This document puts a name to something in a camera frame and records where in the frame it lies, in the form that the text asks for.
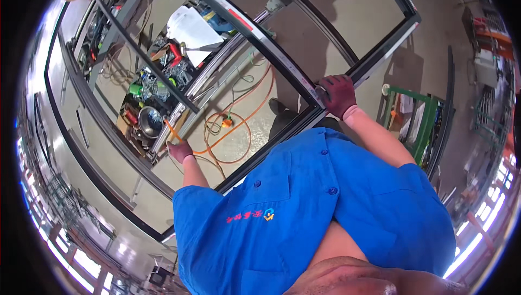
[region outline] metal bowl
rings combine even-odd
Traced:
[[[145,106],[139,111],[138,124],[145,136],[156,139],[157,136],[160,135],[164,122],[157,109],[151,106]]]

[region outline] red tool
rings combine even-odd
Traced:
[[[170,43],[169,46],[170,46],[170,51],[172,51],[173,55],[175,56],[172,60],[172,64],[170,64],[170,67],[174,67],[174,66],[178,65],[179,62],[181,62],[181,59],[183,59],[183,57],[181,56],[181,52],[179,51],[177,46],[175,46],[172,43]]]

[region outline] cart wheel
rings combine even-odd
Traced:
[[[388,83],[384,83],[383,86],[382,86],[382,94],[384,96],[388,96],[389,95],[389,84]]]

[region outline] maroon glove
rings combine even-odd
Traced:
[[[334,116],[343,119],[345,111],[356,105],[355,87],[346,75],[327,76],[319,82],[326,91],[317,89],[326,109]]]
[[[188,142],[184,141],[178,144],[171,144],[167,142],[168,153],[176,159],[179,163],[183,163],[187,156],[193,155],[194,152]]]

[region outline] gray floor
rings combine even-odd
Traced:
[[[148,21],[154,23],[154,36],[166,24],[169,15],[184,0],[153,0],[152,14]],[[246,11],[251,17],[255,16],[266,3],[266,0],[231,0],[239,8]],[[333,23],[346,41],[352,46],[358,57],[364,56],[402,19],[403,15],[393,0],[311,0]],[[476,90],[470,85],[466,75],[466,62],[472,56],[470,44],[466,40],[465,32],[460,21],[463,9],[455,5],[459,0],[412,0],[417,7],[422,23],[398,48],[394,55],[380,66],[372,76],[357,90],[356,96],[359,106],[373,118],[377,117],[381,106],[381,87],[383,83],[391,83],[423,94],[433,94],[445,98],[447,81],[447,46],[451,44],[454,51],[456,65],[455,101],[456,116],[447,144],[446,153],[440,164],[442,172],[442,187],[452,189],[454,186],[464,186],[466,176],[463,170],[465,162],[472,152],[475,135],[468,127],[472,119],[470,105],[475,101]],[[139,31],[142,18],[132,21],[129,31],[136,35]],[[325,75],[344,73],[348,65],[341,58],[338,51],[318,31],[316,26],[305,17],[296,7],[290,6],[277,14],[266,25],[277,33],[279,43],[304,72],[318,80]],[[121,61],[128,61],[128,54],[120,56]],[[60,90],[62,85],[63,68],[59,61],[53,62],[52,85],[53,90]],[[241,71],[241,75],[251,74],[256,79],[262,75],[264,66],[251,66]],[[35,76],[31,80],[34,89],[45,93],[42,82]],[[114,108],[118,109],[125,94],[125,87],[116,86],[109,80],[99,80],[99,87],[110,100]],[[234,112],[240,116],[248,116],[253,109],[262,102],[269,89],[269,79],[266,79],[241,106],[234,107]],[[290,108],[302,110],[306,105],[298,99],[298,94],[290,84],[279,74],[275,73],[275,86],[270,97],[278,97]],[[231,101],[229,89],[217,95],[205,113],[206,117],[217,109],[223,108]],[[62,106],[62,116],[69,128],[80,135],[79,126],[75,118],[75,110],[79,100],[74,94],[70,83],[67,87],[65,104]],[[67,173],[71,184],[79,188],[91,205],[98,208],[101,215],[107,219],[118,231],[118,238],[112,247],[111,254],[137,276],[144,277],[150,271],[153,260],[150,255],[165,255],[173,261],[175,255],[168,253],[168,249],[148,238],[139,229],[133,226],[119,212],[112,207],[97,189],[87,180],[78,163],[72,158],[70,151],[60,142],[59,132],[51,117],[50,110],[46,110],[51,138],[55,140],[54,149],[57,162]],[[132,196],[137,173],[130,168],[104,138],[92,118],[84,111],[87,135],[91,146],[89,154],[104,168],[106,174],[128,196]],[[252,148],[248,152],[251,156],[265,142],[274,115],[265,104],[249,121],[252,130]],[[204,150],[202,138],[203,122],[200,121],[188,136],[188,141],[195,150]],[[223,161],[232,161],[240,157],[247,149],[246,130],[239,128],[233,135],[226,138],[215,148],[215,154]],[[232,165],[223,165],[226,175],[231,174],[243,161]],[[203,171],[210,185],[215,186],[221,180],[217,169],[210,164],[201,162]],[[170,159],[164,158],[153,171],[174,190],[177,190],[182,179],[179,171],[173,166]],[[134,213],[147,224],[158,231],[165,230],[172,224],[171,203],[160,195],[146,182],[141,181],[140,191],[135,198]],[[124,244],[130,252],[119,252],[119,244]],[[168,245],[175,245],[173,239]]]

